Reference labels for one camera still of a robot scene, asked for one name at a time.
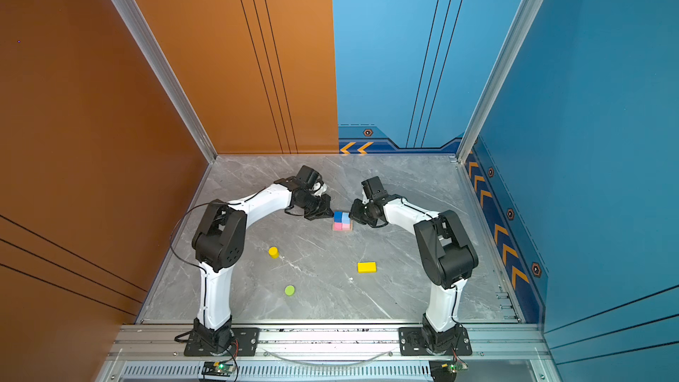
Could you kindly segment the yellow rectangular block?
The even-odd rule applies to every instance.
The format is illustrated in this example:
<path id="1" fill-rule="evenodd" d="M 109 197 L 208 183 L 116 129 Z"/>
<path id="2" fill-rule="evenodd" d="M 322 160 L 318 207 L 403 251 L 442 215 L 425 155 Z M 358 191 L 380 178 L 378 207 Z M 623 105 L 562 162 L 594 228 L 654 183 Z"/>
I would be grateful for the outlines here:
<path id="1" fill-rule="evenodd" d="M 375 262 L 361 262 L 357 264 L 357 272 L 359 274 L 375 273 L 378 270 L 378 265 Z"/>

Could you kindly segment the yellow cylinder block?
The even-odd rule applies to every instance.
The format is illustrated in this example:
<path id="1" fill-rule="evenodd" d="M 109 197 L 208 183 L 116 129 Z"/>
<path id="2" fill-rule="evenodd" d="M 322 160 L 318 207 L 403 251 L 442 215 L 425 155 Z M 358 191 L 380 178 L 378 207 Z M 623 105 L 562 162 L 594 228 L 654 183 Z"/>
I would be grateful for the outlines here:
<path id="1" fill-rule="evenodd" d="M 268 253 L 269 256 L 273 259 L 277 259 L 279 257 L 279 250 L 277 247 L 270 247 Z"/>

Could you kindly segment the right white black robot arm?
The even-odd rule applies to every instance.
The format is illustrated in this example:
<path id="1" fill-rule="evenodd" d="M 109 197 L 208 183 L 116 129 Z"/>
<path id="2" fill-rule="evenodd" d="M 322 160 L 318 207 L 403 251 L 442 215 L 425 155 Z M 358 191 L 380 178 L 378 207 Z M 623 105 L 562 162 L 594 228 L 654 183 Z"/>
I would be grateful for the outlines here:
<path id="1" fill-rule="evenodd" d="M 458 309 L 479 259 L 458 214 L 453 210 L 434 212 L 402 196 L 386 196 L 356 199 L 349 217 L 372 228 L 398 226 L 415 236 L 422 267 L 431 281 L 421 328 L 424 347 L 433 355 L 472 355 Z"/>

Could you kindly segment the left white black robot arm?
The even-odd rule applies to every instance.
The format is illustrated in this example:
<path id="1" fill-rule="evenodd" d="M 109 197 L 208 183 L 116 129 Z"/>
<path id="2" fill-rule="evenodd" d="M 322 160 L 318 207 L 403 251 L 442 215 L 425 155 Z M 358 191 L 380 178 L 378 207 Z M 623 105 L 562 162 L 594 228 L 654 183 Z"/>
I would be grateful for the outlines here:
<path id="1" fill-rule="evenodd" d="M 206 205 L 192 239 L 202 282 L 186 355 L 233 352 L 236 338 L 232 333 L 231 282 L 233 267 L 245 249 L 247 229 L 274 212 L 295 207 L 303 210 L 304 219 L 330 219 L 333 211 L 326 191 L 322 175 L 302 166 L 297 175 L 276 180 L 251 196 L 226 202 L 213 200 Z"/>

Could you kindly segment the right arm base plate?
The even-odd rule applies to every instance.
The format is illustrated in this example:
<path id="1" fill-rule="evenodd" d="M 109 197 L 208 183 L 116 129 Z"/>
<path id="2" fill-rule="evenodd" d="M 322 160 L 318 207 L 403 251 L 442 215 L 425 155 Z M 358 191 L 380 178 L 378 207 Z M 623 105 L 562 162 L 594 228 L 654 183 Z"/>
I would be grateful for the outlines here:
<path id="1" fill-rule="evenodd" d="M 470 336 L 466 329 L 461 329 L 454 336 L 450 345 L 440 352 L 428 348 L 422 334 L 422 327 L 404 326 L 398 329 L 399 347 L 404 357 L 431 355 L 432 357 L 471 357 L 473 354 Z"/>

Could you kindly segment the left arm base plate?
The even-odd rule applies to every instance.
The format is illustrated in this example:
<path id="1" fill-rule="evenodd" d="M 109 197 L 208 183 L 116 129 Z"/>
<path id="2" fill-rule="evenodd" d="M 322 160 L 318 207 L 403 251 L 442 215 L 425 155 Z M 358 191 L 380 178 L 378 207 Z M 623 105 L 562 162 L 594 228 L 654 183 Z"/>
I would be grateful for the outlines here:
<path id="1" fill-rule="evenodd" d="M 253 357 L 259 341 L 260 330 L 256 327 L 236 327 L 229 331 L 224 347 L 213 346 L 194 331 L 187 337 L 183 355 L 185 357 Z"/>

